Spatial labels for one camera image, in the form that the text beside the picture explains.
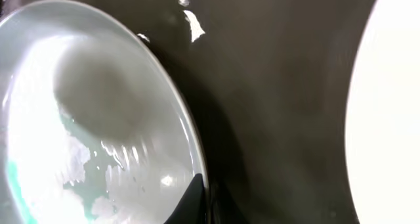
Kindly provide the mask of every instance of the wet surface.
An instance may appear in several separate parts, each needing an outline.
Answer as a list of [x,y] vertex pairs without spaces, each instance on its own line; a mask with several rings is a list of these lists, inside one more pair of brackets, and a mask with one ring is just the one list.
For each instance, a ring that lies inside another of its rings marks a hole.
[[357,223],[345,105],[374,0],[78,1],[147,37],[248,222]]

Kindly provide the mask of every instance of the dark countertop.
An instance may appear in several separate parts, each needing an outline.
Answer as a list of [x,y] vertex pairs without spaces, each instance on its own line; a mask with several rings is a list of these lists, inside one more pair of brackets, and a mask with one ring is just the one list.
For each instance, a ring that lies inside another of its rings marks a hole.
[[[212,183],[250,223],[358,222],[345,108],[375,0],[78,1],[150,39],[192,111]],[[193,43],[184,9],[205,31]]]

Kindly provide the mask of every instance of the white bowl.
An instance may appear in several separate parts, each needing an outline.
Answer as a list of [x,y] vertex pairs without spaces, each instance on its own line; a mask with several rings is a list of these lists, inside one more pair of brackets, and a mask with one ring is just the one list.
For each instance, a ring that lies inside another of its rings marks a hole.
[[195,174],[208,186],[168,75],[97,9],[48,0],[6,17],[0,93],[2,179],[26,223],[163,223]]

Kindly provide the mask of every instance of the white plate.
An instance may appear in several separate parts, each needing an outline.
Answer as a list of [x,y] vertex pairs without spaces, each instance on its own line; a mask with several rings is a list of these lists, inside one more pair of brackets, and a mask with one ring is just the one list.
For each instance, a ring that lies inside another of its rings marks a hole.
[[208,186],[177,90],[107,14],[50,0],[8,16],[0,80],[2,161],[25,223],[162,224],[195,174]]

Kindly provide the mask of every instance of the black object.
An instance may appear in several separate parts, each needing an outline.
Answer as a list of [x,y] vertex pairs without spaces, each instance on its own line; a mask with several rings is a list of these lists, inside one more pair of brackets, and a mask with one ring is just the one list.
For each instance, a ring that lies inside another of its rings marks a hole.
[[205,224],[205,211],[203,176],[197,174],[165,224]]
[[248,224],[224,183],[212,184],[210,196],[212,224]]

